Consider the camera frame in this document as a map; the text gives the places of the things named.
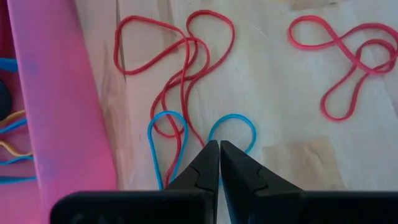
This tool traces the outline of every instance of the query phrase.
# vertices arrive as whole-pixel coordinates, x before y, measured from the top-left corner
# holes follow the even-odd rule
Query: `wooden table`
[[[113,63],[116,24],[135,14],[185,30],[187,17],[199,9],[224,14],[236,28],[231,55],[199,82],[190,97],[190,116],[203,138],[221,116],[241,113],[254,121],[258,130],[251,156],[265,165],[268,146],[323,137],[332,145],[331,157],[344,188],[398,189],[398,70],[382,78],[370,78],[361,90],[354,115],[343,123],[332,123],[319,112],[320,98],[351,64],[337,47],[303,52],[293,48],[286,36],[290,23],[304,14],[322,16],[339,34],[364,22],[381,22],[398,29],[397,1],[349,0],[304,11],[293,11],[287,2],[278,0],[84,0],[76,4],[114,150],[120,189],[157,187],[146,137],[149,110],[165,82],[181,69],[185,51],[175,51],[139,75],[123,76]],[[214,62],[227,47],[228,27],[210,17],[201,17],[192,29],[208,44]],[[307,44],[330,39],[314,24],[300,24],[295,36]],[[139,67],[178,38],[148,24],[132,23],[123,30],[121,63],[128,70]],[[371,38],[393,43],[387,34],[369,31],[355,34],[345,42],[354,52]],[[386,51],[377,47],[368,47],[362,56],[370,67],[386,60]],[[201,57],[194,70],[203,63]],[[330,98],[328,108],[333,115],[345,113],[361,75],[363,72],[357,70],[354,78]],[[171,110],[181,111],[178,88],[168,94],[167,102]],[[166,120],[159,125],[171,132]],[[175,154],[175,140],[154,136],[164,174]],[[230,121],[222,125],[216,137],[230,139],[243,149],[249,144],[251,133],[245,124]],[[200,149],[191,135],[182,168]],[[220,209],[220,219],[225,218],[225,211]]]

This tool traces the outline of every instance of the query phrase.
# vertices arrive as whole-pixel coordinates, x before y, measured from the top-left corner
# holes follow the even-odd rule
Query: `wooden surface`
[[[263,147],[324,136],[333,146],[330,156],[335,157],[346,189],[398,189],[395,175],[398,170],[398,70],[383,78],[370,78],[361,90],[352,118],[344,123],[331,123],[319,112],[320,98],[351,64],[336,47],[302,52],[291,47],[286,38],[289,24],[304,14],[322,16],[339,34],[364,22],[381,22],[398,29],[396,0],[349,0],[304,11],[293,11],[289,2],[279,0],[82,0],[76,4],[114,150],[120,189],[155,189],[157,186],[146,137],[150,105],[169,77],[182,67],[185,52],[180,49],[152,69],[124,77],[113,64],[116,24],[136,14],[185,30],[187,17],[198,9],[220,12],[231,18],[236,27],[231,55],[220,68],[199,82],[190,98],[189,112],[203,138],[221,116],[241,113],[249,117],[258,130],[251,156],[265,165],[268,151],[263,151]],[[225,51],[230,36],[222,22],[201,17],[192,24],[192,30],[208,44],[212,62]],[[300,24],[295,36],[306,44],[330,39],[314,24]],[[178,38],[147,24],[128,25],[123,31],[121,63],[128,70],[139,67]],[[355,51],[370,38],[392,41],[382,32],[367,31],[345,42]],[[386,59],[387,53],[377,47],[367,48],[362,56],[362,61],[370,67]],[[196,68],[203,62],[201,57]],[[354,84],[362,74],[357,70],[354,78],[330,98],[328,108],[333,115],[346,112]],[[177,89],[168,94],[167,102],[171,110],[181,111]],[[163,120],[159,124],[170,132],[168,122]],[[174,157],[175,141],[154,136],[164,174]],[[224,124],[216,137],[230,139],[241,148],[250,142],[249,128],[239,121]],[[182,167],[199,150],[199,144],[191,135]],[[222,222],[227,222],[226,214],[225,208],[219,209]]]

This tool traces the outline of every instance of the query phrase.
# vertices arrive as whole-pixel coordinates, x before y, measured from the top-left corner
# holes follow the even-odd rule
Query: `red rubber band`
[[[293,36],[293,29],[294,27],[301,22],[314,22],[317,24],[320,24],[325,30],[328,32],[330,37],[332,38],[332,41],[329,41],[324,44],[318,44],[318,45],[304,45],[299,42],[297,42],[294,39]],[[386,73],[390,72],[392,69],[394,69],[398,57],[398,49],[395,49],[392,44],[390,44],[386,40],[381,40],[381,39],[372,39],[368,40],[365,43],[363,43],[358,50],[356,51],[355,55],[349,51],[347,46],[343,43],[343,39],[350,36],[351,34],[354,34],[356,32],[366,30],[366,29],[371,29],[371,30],[383,30],[390,34],[393,39],[395,40],[396,44],[398,45],[398,32],[394,30],[393,28],[380,24],[380,23],[366,23],[366,24],[361,24],[357,27],[352,28],[350,31],[348,31],[346,34],[342,35],[341,37],[338,37],[336,32],[331,28],[331,26],[321,17],[318,16],[302,16],[297,19],[295,19],[288,31],[287,31],[287,38],[289,42],[296,48],[300,50],[321,50],[325,49],[327,47],[331,47],[333,45],[337,45],[341,51],[346,55],[346,57],[351,61],[353,66],[349,70],[349,72],[340,80],[338,81],[335,85],[333,85],[322,97],[321,102],[320,102],[320,111],[324,115],[326,119],[329,119],[330,121],[334,122],[339,122],[339,121],[344,121],[348,119],[351,115],[353,115],[355,106],[356,106],[356,101],[358,99],[359,91],[362,87],[362,84],[365,82],[365,80],[371,76],[381,76],[385,75]],[[369,68],[367,65],[361,62],[361,54],[362,50],[365,46],[368,45],[380,45],[381,47],[384,47],[388,52],[389,52],[389,60],[381,65],[378,65],[374,68]],[[356,70],[356,68],[359,67],[360,69],[364,70],[366,73],[362,76],[362,78],[359,79],[357,84],[355,85],[353,95],[351,97],[351,102],[349,104],[348,111],[346,114],[342,117],[334,117],[332,116],[327,108],[326,108],[326,101],[328,97],[341,85],[343,84]]]
[[[192,31],[190,30],[190,23],[192,22],[192,20],[194,20],[198,16],[213,16],[213,17],[225,22],[231,29],[231,33],[232,33],[231,42],[229,43],[229,46],[228,46],[226,52],[216,63],[214,63],[211,66],[210,66],[210,51],[209,51],[207,45],[204,43],[204,41],[195,37],[193,35]],[[165,50],[163,50],[160,54],[158,54],[152,60],[147,62],[145,65],[143,65],[139,68],[136,68],[134,70],[127,71],[127,70],[123,69],[119,64],[120,36],[121,36],[123,27],[127,23],[132,22],[132,21],[147,22],[150,24],[155,24],[157,26],[173,30],[175,32],[178,32],[182,36],[182,39],[180,39],[176,43],[172,44],[171,46],[167,47]],[[208,75],[210,72],[212,72],[214,69],[219,67],[225,61],[225,59],[227,58],[227,56],[229,55],[229,53],[232,49],[232,46],[233,46],[233,43],[235,40],[235,29],[234,29],[234,25],[231,20],[229,20],[227,17],[225,17],[217,12],[213,12],[210,10],[199,10],[199,11],[194,12],[193,14],[191,14],[188,17],[186,26],[187,26],[189,37],[186,37],[184,35],[184,33],[179,28],[172,26],[170,24],[166,24],[164,22],[156,21],[154,19],[141,17],[141,16],[129,16],[129,17],[123,19],[116,29],[113,59],[114,59],[114,64],[115,64],[116,68],[122,74],[137,75],[138,73],[141,73],[144,70],[147,70],[148,68],[150,68],[151,66],[156,64],[159,60],[163,59],[166,55],[172,53],[176,48],[180,47],[182,44],[185,44],[185,61],[184,61],[183,68],[168,80],[168,82],[164,86],[163,90],[157,95],[156,99],[154,100],[154,102],[150,108],[150,118],[152,119],[154,117],[156,106],[159,103],[161,103],[163,110],[167,110],[167,105],[165,102],[165,97],[167,95],[167,92],[170,91],[172,88],[176,87],[177,85],[180,85],[180,100],[181,100],[181,107],[182,107],[182,115],[183,115],[184,119],[187,121],[189,128],[192,130],[194,135],[199,140],[201,146],[204,147],[205,144],[204,144],[201,136],[197,133],[197,131],[193,127],[193,124],[189,118],[189,113],[188,113],[189,94],[190,94],[193,86],[196,84],[197,81],[199,81],[199,79]],[[189,42],[193,42],[195,45],[195,51],[191,58],[190,58]],[[187,70],[193,65],[193,63],[195,62],[195,60],[197,58],[198,44],[200,44],[205,50],[206,62],[199,72],[196,72],[195,74],[190,75],[190,76],[186,76]],[[184,83],[189,82],[189,81],[190,81],[190,83],[187,87],[187,90],[186,90],[186,92],[184,92]],[[167,119],[169,120],[170,124],[172,125],[174,134],[165,134],[156,125],[154,125],[154,129],[160,135],[162,135],[166,138],[176,138],[176,141],[177,141],[176,155],[175,155],[172,165],[168,168],[168,170],[166,172],[165,185],[168,184],[168,182],[170,180],[170,176],[172,174],[172,171],[174,170],[174,167],[176,166],[178,156],[180,155],[180,150],[181,150],[180,135],[183,133],[183,129],[178,130],[178,127],[175,124],[175,121],[173,120],[173,118],[170,115],[167,115]]]

